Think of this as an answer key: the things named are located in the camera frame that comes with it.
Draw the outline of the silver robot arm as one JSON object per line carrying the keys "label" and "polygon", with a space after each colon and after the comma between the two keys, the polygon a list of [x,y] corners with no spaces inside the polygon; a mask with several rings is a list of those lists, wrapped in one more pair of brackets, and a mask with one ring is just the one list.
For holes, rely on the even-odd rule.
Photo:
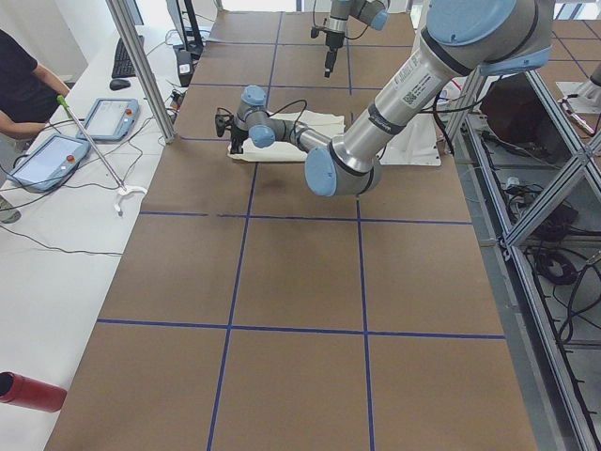
{"label": "silver robot arm", "polygon": [[324,64],[324,76],[329,78],[334,71],[338,50],[347,39],[347,22],[350,17],[377,31],[382,30],[389,18],[389,1],[333,0],[330,13],[322,25],[312,27],[311,36],[325,34],[328,51]]}
{"label": "silver robot arm", "polygon": [[551,1],[433,1],[418,49],[342,135],[328,138],[300,121],[274,118],[266,93],[247,86],[234,114],[215,117],[229,132],[230,149],[242,152],[288,142],[306,153],[304,175],[317,195],[358,195],[381,177],[378,153],[433,101],[447,83],[474,70],[505,75],[544,66],[551,50]]}

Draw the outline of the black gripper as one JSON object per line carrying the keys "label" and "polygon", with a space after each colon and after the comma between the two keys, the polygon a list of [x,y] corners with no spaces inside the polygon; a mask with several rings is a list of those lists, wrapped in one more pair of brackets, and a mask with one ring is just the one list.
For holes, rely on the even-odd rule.
{"label": "black gripper", "polygon": [[230,130],[230,137],[230,153],[242,153],[243,144],[246,140],[246,131],[238,128],[237,126],[232,126]]}
{"label": "black gripper", "polygon": [[330,78],[334,64],[332,61],[336,60],[338,50],[343,46],[345,40],[344,32],[337,31],[326,31],[326,45],[328,46],[328,52],[325,61],[324,76]]}

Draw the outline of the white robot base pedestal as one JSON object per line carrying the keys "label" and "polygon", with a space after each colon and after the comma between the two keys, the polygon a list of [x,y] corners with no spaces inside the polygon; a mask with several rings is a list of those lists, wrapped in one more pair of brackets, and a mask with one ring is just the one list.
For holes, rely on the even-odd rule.
{"label": "white robot base pedestal", "polygon": [[440,166],[435,121],[430,115],[417,115],[382,150],[384,165]]}

